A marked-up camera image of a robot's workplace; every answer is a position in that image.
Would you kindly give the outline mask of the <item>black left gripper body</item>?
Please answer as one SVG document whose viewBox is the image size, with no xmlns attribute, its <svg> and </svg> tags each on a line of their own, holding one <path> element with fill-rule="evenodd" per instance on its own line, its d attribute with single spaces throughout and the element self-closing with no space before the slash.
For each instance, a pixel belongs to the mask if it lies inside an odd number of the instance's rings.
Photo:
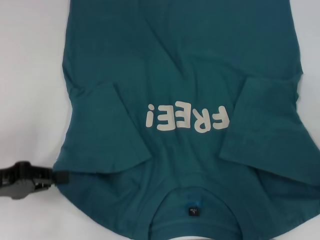
<svg viewBox="0 0 320 240">
<path fill-rule="evenodd" d="M 52 182 L 52 169 L 19 161 L 0 170 L 0 196 L 21 200 L 34 192 L 35 182 Z"/>
</svg>

